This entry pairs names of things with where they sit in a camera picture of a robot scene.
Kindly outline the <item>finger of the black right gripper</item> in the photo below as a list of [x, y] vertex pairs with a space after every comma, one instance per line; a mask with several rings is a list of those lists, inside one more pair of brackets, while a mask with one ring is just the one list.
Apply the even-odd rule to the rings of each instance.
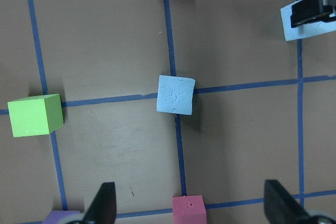
[[335, 21], [335, 0], [301, 0], [291, 7], [292, 28], [316, 22]]

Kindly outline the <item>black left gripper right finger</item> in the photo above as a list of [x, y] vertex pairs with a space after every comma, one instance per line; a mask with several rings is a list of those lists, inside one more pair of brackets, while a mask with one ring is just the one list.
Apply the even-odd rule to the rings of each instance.
[[264, 183], [264, 214], [272, 224], [314, 223], [314, 217], [275, 179], [267, 179]]

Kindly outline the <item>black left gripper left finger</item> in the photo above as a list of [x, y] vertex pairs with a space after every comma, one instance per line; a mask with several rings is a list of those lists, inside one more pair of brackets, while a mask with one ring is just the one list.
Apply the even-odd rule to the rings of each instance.
[[82, 218], [82, 223], [115, 223], [117, 201], [115, 183], [102, 183], [90, 207]]

